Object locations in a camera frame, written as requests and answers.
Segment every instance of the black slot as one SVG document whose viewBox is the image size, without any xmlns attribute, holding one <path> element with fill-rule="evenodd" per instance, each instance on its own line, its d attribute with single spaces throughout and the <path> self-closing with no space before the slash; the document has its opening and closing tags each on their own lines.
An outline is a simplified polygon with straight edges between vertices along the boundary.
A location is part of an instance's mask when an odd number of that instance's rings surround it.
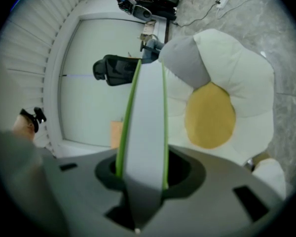
<svg viewBox="0 0 296 237">
<path fill-rule="evenodd" d="M 76 167 L 78 167 L 78 166 L 75 163 L 68 163 L 68 164 L 59 166 L 61 171 L 67 171 L 67 170 L 70 170 L 70 169 L 76 168 Z"/>
<path fill-rule="evenodd" d="M 135 229 L 135 223 L 125 194 L 123 195 L 119 206 L 112 208 L 105 214 L 105 216 L 132 231 Z"/>
<path fill-rule="evenodd" d="M 235 188 L 233 191 L 241 201 L 241 204 L 246 209 L 253 222 L 268 213 L 268 208 L 266 208 L 266 206 L 247 186 Z"/>
</svg>

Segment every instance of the white wall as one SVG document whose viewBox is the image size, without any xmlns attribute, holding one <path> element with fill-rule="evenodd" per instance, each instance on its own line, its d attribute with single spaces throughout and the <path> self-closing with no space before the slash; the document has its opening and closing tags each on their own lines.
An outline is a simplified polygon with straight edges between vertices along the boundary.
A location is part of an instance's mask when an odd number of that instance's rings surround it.
<svg viewBox="0 0 296 237">
<path fill-rule="evenodd" d="M 98 19 L 82 21 L 64 62 L 60 113 L 64 139 L 111 145 L 111 121 L 124 118 L 131 84 L 111 87 L 93 76 L 93 64 L 107 54 L 141 57 L 141 23 Z"/>
<path fill-rule="evenodd" d="M 85 3 L 86 1 L 80 2 L 64 22 L 53 43 L 47 61 L 44 77 L 43 106 L 45 115 L 49 119 L 47 121 L 47 130 L 56 157 L 66 156 L 66 152 L 64 152 L 59 145 L 63 141 L 58 109 L 59 74 L 61 72 L 67 47 L 77 25 L 79 24 L 79 15 L 85 6 Z"/>
<path fill-rule="evenodd" d="M 109 18 L 143 22 L 142 20 L 128 15 L 124 11 L 121 11 L 117 6 L 116 0 L 88 0 L 80 12 L 81 20 Z M 164 42 L 167 20 L 158 16 L 153 16 L 153 19 L 157 20 L 153 34 L 158 36 L 161 42 Z"/>
</svg>

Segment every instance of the white power strip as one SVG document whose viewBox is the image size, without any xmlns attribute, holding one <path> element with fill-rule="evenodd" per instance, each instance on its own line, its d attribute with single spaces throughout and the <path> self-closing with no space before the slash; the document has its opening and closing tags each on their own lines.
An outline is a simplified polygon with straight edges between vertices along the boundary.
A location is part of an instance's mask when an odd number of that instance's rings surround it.
<svg viewBox="0 0 296 237">
<path fill-rule="evenodd" d="M 217 4 L 216 8 L 223 9 L 229 0 L 220 0 L 220 4 Z"/>
</svg>

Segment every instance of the white cushion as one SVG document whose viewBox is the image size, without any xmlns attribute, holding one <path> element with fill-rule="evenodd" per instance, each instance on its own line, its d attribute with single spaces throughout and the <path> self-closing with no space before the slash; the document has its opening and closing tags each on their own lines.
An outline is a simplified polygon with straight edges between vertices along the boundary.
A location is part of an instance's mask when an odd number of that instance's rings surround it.
<svg viewBox="0 0 296 237">
<path fill-rule="evenodd" d="M 273 68 L 264 57 L 215 29 L 196 34 L 194 40 L 212 82 L 229 93 L 236 124 L 231 138 L 217 148 L 204 149 L 192 144 L 184 120 L 186 102 L 193 89 L 166 68 L 169 144 L 243 165 L 263 152 L 273 137 Z"/>
<path fill-rule="evenodd" d="M 252 174 L 269 185 L 283 200 L 286 198 L 285 175 L 278 161 L 271 158 L 262 160 Z"/>
</svg>

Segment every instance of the hand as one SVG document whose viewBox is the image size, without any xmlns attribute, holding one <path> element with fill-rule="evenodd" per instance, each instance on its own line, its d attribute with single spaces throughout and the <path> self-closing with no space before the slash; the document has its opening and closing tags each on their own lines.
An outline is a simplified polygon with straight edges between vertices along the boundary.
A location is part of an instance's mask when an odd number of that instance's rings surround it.
<svg viewBox="0 0 296 237">
<path fill-rule="evenodd" d="M 26 138 L 30 141 L 34 140 L 34 136 L 35 136 L 34 124 L 27 116 L 18 115 L 12 131 L 17 136 Z"/>
</svg>

